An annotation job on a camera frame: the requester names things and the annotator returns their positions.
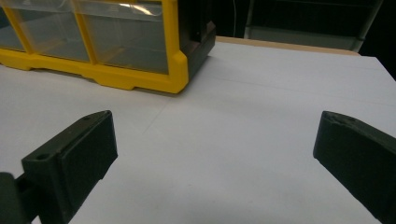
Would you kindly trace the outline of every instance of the transparent drawer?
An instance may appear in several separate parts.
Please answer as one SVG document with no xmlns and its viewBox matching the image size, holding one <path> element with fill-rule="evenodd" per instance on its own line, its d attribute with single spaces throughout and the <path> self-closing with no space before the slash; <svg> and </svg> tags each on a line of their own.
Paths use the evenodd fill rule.
<svg viewBox="0 0 396 224">
<path fill-rule="evenodd" d="M 168 74 L 161 3 L 79 0 L 99 63 Z"/>
<path fill-rule="evenodd" d="M 23 51 L 22 44 L 14 29 L 9 24 L 4 10 L 0 7 L 0 49 L 15 49 Z"/>
<path fill-rule="evenodd" d="M 68 0 L 3 0 L 13 9 L 35 53 L 88 61 Z"/>
</svg>

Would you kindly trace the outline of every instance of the table surface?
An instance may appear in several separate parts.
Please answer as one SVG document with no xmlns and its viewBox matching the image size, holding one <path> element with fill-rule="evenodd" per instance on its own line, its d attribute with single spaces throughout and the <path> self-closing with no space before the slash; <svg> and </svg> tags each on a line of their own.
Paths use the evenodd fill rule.
<svg viewBox="0 0 396 224">
<path fill-rule="evenodd" d="M 376 58 L 218 42 L 178 95 L 0 65 L 0 171 L 107 109 L 119 157 L 71 223 L 379 223 L 312 156 L 323 110 L 396 136 Z"/>
</svg>

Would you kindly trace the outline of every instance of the storage organizer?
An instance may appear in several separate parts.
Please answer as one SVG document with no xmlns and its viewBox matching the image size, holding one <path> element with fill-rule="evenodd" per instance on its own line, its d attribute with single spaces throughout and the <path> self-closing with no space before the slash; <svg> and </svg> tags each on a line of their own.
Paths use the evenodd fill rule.
<svg viewBox="0 0 396 224">
<path fill-rule="evenodd" d="M 215 43 L 202 0 L 0 0 L 0 63 L 177 93 Z"/>
</svg>

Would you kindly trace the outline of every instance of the white table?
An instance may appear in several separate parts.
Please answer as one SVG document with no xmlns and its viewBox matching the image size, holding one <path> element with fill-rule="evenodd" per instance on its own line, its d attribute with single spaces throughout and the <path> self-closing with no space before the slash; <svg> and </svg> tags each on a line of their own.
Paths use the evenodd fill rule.
<svg viewBox="0 0 396 224">
<path fill-rule="evenodd" d="M 0 65 L 0 171 L 106 109 L 119 158 L 71 223 L 379 223 L 312 156 L 323 110 L 396 136 L 375 58 L 217 43 L 179 95 Z"/>
</svg>

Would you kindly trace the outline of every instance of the yellow plastic frame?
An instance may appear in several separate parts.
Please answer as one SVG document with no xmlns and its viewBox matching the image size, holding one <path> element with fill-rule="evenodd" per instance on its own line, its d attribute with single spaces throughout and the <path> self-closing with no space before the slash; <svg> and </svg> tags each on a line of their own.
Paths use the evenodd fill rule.
<svg viewBox="0 0 396 224">
<path fill-rule="evenodd" d="M 77 0 L 71 0 L 75 7 Z M 107 0 L 108 2 L 133 3 L 135 0 Z M 14 28 L 25 52 L 11 49 L 0 49 L 0 63 L 21 70 L 46 68 L 66 73 L 81 75 L 95 80 L 98 84 L 108 87 L 131 90 L 134 87 L 178 93 L 189 82 L 187 57 L 181 52 L 178 38 L 177 0 L 157 0 L 163 5 L 163 28 L 168 61 L 168 75 L 139 71 L 99 64 L 93 53 L 91 41 L 85 26 L 84 16 L 75 12 L 89 62 L 78 62 L 37 54 L 33 51 L 28 39 L 18 25 L 18 18 L 13 9 L 3 5 L 11 26 Z"/>
</svg>

